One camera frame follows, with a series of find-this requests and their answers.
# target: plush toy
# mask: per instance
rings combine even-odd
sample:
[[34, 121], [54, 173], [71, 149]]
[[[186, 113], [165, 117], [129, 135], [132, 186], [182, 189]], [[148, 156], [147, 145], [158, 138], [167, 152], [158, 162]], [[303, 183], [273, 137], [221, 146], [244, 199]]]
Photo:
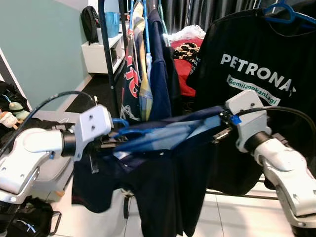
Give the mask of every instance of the plush toy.
[[3, 112], [0, 115], [0, 123], [8, 128], [18, 129], [17, 123], [22, 123], [23, 121], [18, 120], [11, 112]]
[[[18, 102], [11, 102], [9, 104], [9, 109], [14, 111], [14, 110], [21, 110], [23, 109], [23, 106], [18, 103]], [[13, 114], [16, 116], [16, 118], [18, 120], [24, 120], [29, 114], [30, 112], [27, 112], [25, 110], [19, 111], [19, 112], [13, 112]]]

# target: black metal rack pole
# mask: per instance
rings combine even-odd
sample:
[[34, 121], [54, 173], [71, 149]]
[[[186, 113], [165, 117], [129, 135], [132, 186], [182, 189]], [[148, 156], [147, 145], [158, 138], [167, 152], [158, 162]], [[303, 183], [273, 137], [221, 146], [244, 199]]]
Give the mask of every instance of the black metal rack pole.
[[[122, 23], [122, 31], [123, 31], [122, 33], [123, 33], [123, 37], [124, 37], [124, 47], [125, 47], [125, 51], [126, 51], [127, 37], [126, 37], [124, 4], [122, 2], [123, 0], [118, 0], [118, 1], [119, 1], [119, 10], [121, 13], [121, 23]], [[116, 89], [115, 89], [115, 85], [116, 85], [116, 82], [119, 78], [119, 75], [116, 75], [116, 77], [114, 77], [114, 73], [113, 73], [111, 51], [110, 51], [110, 46], [109, 46], [109, 37], [108, 37], [105, 12], [104, 12], [104, 0], [98, 0], [98, 10], [99, 10], [99, 17], [100, 17], [100, 21], [101, 21], [102, 40], [103, 40], [103, 47], [104, 47], [104, 53], [105, 53], [105, 60], [107, 63], [107, 68], [108, 68], [108, 77], [109, 77], [110, 89], [111, 89], [112, 100], [113, 100], [114, 108], [115, 108], [115, 116], [119, 117], [119, 104], [118, 104], [118, 97], [117, 97], [117, 93], [116, 93]], [[118, 69], [118, 72], [122, 72], [122, 67], [124, 67], [124, 61], [125, 60], [122, 61], [120, 68]]]

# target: white shelf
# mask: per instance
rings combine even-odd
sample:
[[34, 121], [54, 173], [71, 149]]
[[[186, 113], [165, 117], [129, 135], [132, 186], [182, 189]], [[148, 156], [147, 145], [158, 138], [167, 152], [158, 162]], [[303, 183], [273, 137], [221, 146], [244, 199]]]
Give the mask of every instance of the white shelf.
[[[116, 50], [117, 57], [119, 57], [116, 63], [113, 65], [113, 72], [115, 72], [125, 56], [123, 34], [118, 34], [113, 38], [109, 38], [109, 46], [110, 48], [114, 48]], [[87, 71], [89, 73], [108, 73], [104, 48], [102, 44], [92, 43], [91, 45], [89, 45], [89, 43], [86, 42], [81, 45], [81, 48]]]

